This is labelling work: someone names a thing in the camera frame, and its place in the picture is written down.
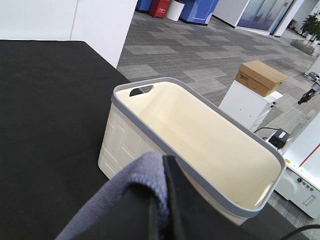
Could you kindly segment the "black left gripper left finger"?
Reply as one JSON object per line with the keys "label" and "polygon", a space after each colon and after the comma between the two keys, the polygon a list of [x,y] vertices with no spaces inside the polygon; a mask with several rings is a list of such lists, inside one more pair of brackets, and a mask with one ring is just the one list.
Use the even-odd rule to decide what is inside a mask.
{"label": "black left gripper left finger", "polygon": [[155,199],[149,200],[148,206],[148,240],[159,239],[158,207]]}

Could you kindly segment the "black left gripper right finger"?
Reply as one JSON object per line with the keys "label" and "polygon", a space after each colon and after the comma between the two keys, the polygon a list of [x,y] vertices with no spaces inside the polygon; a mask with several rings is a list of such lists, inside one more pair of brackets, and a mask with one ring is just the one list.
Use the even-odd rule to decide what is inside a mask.
{"label": "black left gripper right finger", "polygon": [[168,190],[168,207],[170,209],[170,225],[174,240],[186,240],[186,233],[181,217],[181,208],[179,204],[179,184],[182,180],[182,171],[174,156],[162,156],[166,184]]}

